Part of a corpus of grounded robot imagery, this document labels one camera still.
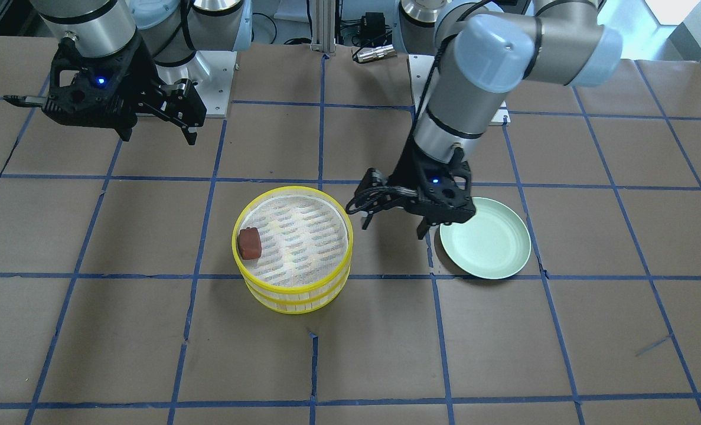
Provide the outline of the yellow steamer basket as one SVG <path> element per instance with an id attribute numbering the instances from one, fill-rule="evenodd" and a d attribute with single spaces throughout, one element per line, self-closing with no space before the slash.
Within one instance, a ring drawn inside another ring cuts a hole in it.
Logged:
<path id="1" fill-rule="evenodd" d="M 235 247 L 243 228 L 258 228 L 259 259 L 244 261 Z M 267 191 L 247 204 L 235 221 L 232 251 L 242 277 L 275 287 L 318 282 L 352 261 L 354 234 L 350 218 L 333 197 L 305 186 Z"/>
<path id="2" fill-rule="evenodd" d="M 251 295 L 272 311 L 299 315 L 323 308 L 339 296 L 347 283 L 352 261 L 343 261 L 336 272 L 318 282 L 302 287 L 275 287 L 244 277 L 244 282 Z"/>

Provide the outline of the red-brown bun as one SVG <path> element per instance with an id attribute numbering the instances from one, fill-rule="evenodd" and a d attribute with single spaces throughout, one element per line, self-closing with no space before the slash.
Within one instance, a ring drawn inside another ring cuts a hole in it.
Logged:
<path id="1" fill-rule="evenodd" d="M 263 255 L 263 244 L 258 228 L 243 228 L 237 234 L 237 252 L 242 260 L 259 259 Z"/>

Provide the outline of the light green plate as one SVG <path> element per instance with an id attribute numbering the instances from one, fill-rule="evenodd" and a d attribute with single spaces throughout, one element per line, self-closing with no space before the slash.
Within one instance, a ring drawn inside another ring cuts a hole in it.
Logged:
<path id="1" fill-rule="evenodd" d="M 474 197 L 475 214 L 465 223 L 440 228 L 448 258 L 472 276 L 499 280 L 522 271 L 532 253 L 524 220 L 502 202 Z"/>

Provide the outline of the aluminium frame post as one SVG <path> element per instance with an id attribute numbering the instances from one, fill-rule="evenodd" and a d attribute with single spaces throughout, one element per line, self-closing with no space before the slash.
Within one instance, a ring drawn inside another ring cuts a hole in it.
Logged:
<path id="1" fill-rule="evenodd" d="M 307 1 L 312 51 L 336 54 L 339 1 Z"/>

